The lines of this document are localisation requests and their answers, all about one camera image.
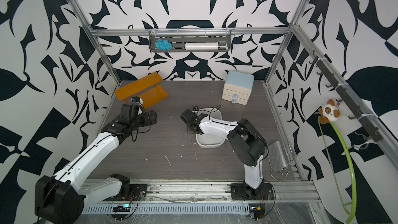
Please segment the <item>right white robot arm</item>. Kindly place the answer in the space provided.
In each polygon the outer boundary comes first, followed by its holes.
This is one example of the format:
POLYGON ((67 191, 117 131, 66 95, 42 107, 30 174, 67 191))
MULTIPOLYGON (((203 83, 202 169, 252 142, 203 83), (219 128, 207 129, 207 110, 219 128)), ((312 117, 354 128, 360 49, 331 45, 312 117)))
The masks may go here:
POLYGON ((224 121, 207 114, 197 115, 190 110, 185 110, 180 118, 194 134, 210 134, 228 140, 244 164, 244 182, 230 185, 233 200, 266 201, 275 198, 273 187, 265 182, 262 174, 262 161, 268 156, 268 145, 250 121, 244 118, 224 121))

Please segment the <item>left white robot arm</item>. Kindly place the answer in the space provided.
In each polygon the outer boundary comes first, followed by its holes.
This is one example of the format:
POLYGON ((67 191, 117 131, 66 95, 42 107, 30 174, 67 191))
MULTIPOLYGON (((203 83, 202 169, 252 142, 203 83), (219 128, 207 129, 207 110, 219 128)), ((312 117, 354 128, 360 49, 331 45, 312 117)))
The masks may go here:
POLYGON ((95 140, 52 177, 43 176, 35 186, 35 215, 53 224, 73 224, 87 208, 108 198, 134 198, 130 179, 113 174, 104 181, 83 187, 94 169, 128 137, 142 127, 157 123, 158 114, 139 102, 124 103, 120 114, 95 140))

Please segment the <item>white plastic storage tray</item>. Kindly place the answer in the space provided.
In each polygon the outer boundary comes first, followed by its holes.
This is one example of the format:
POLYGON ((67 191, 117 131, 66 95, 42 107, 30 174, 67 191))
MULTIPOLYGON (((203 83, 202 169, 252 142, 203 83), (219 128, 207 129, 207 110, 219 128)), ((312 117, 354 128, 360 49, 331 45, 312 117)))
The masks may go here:
MULTIPOLYGON (((211 108, 202 108, 196 111, 195 113, 198 116, 200 114, 207 114, 207 115, 210 114, 212 117, 222 120, 222 114, 220 110, 213 110, 212 113, 210 113, 210 111, 211 108)), ((212 134, 197 134, 196 141, 201 148, 212 149, 212 148, 221 147, 224 144, 225 139, 222 139, 221 137, 212 134)))

